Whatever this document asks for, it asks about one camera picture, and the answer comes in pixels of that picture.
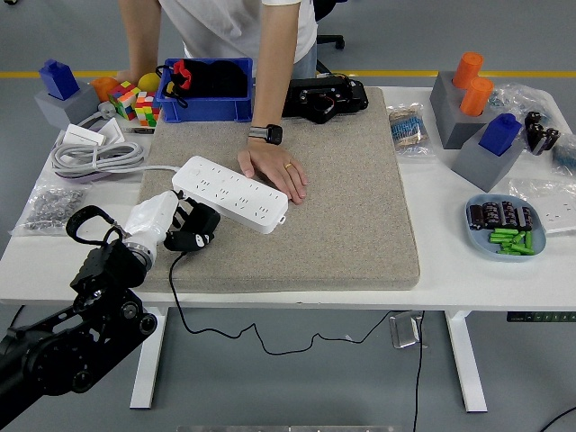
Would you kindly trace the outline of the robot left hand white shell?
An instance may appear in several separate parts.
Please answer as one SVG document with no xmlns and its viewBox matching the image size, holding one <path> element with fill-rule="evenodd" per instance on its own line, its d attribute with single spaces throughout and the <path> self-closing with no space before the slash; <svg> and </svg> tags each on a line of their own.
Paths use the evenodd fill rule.
<svg viewBox="0 0 576 432">
<path fill-rule="evenodd" d="M 124 244 L 149 256 L 162 244 L 174 252 L 196 252 L 213 239 L 221 221 L 210 206 L 167 191 L 136 205 L 124 226 Z"/>
</svg>

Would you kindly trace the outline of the person's left hand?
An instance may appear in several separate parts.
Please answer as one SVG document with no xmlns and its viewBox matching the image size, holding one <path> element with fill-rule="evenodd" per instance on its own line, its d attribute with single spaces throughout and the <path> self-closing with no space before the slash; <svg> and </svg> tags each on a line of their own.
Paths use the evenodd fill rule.
<svg viewBox="0 0 576 432">
<path fill-rule="evenodd" d="M 249 138 L 238 153 L 238 163 L 244 176 L 265 178 L 295 204 L 303 203 L 307 196 L 309 181 L 302 164 L 280 146 Z"/>
</svg>

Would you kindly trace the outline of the person's right hand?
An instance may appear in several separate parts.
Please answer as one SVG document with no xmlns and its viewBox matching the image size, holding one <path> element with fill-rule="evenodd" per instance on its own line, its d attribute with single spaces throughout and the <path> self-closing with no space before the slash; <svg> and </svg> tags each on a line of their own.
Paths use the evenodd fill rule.
<svg viewBox="0 0 576 432">
<path fill-rule="evenodd" d="M 149 74 L 152 74 L 153 76 L 157 75 L 154 70 L 125 69 L 118 71 L 114 79 L 118 83 L 129 81 L 130 83 L 137 85 L 143 77 Z"/>
</svg>

